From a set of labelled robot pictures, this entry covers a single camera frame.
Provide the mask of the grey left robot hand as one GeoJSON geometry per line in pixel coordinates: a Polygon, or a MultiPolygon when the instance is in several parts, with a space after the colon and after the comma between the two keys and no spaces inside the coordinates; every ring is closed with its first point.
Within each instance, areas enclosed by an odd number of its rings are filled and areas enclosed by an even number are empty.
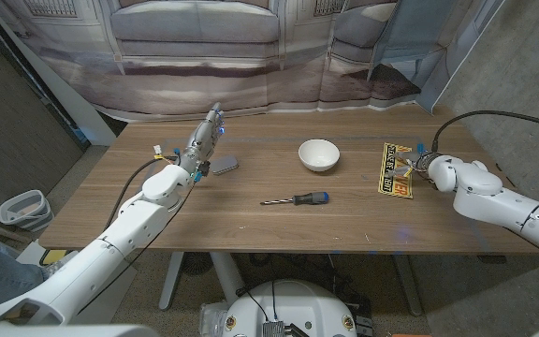
{"type": "Polygon", "coordinates": [[[200,173],[203,177],[209,174],[210,158],[215,145],[225,133],[223,115],[221,104],[215,103],[205,119],[189,137],[179,163],[179,166],[189,174],[197,175],[200,173]]]}

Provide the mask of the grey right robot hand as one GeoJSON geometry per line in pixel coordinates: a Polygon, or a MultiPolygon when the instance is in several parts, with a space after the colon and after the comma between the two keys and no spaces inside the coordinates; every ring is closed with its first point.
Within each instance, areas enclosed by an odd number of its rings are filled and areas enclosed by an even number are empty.
{"type": "Polygon", "coordinates": [[[394,168],[387,168],[385,176],[388,178],[409,178],[416,171],[425,173],[428,171],[430,162],[437,156],[437,153],[428,152],[424,149],[417,151],[401,151],[395,149],[393,154],[394,168]]]}

